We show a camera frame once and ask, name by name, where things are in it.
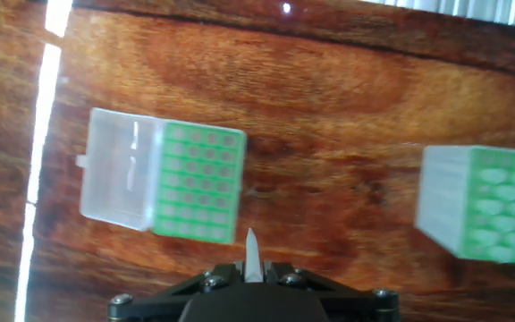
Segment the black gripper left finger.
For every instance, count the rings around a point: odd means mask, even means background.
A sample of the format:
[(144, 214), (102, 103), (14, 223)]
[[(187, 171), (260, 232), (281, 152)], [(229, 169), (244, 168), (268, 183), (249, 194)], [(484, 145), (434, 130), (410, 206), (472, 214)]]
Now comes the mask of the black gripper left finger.
[(128, 293), (115, 295), (107, 304), (108, 321), (154, 321), (178, 318), (196, 296), (244, 282), (245, 263), (219, 264), (179, 284), (151, 295), (137, 298)]

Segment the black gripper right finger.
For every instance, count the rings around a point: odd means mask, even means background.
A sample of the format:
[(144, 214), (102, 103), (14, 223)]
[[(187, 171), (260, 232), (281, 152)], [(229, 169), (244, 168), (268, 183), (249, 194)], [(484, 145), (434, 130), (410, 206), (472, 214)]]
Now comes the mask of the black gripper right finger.
[(401, 322), (399, 294), (387, 288), (360, 291), (291, 263), (263, 262), (264, 281), (317, 298), (331, 321)]

